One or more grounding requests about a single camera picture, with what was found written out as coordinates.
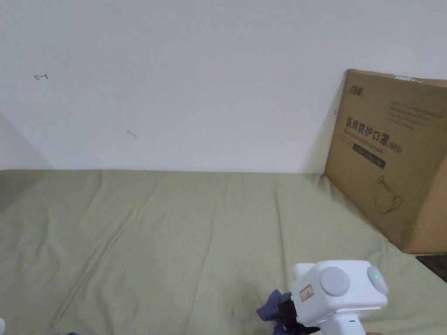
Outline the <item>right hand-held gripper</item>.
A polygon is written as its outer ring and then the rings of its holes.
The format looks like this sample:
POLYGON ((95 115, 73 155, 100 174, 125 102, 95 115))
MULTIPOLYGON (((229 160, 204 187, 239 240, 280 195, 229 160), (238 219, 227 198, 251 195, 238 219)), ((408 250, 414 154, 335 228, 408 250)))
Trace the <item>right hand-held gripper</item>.
POLYGON ((387 303, 388 286, 365 260, 297 263, 291 300, 278 304, 285 335, 305 335, 303 326, 324 335, 364 335, 361 319, 387 303))

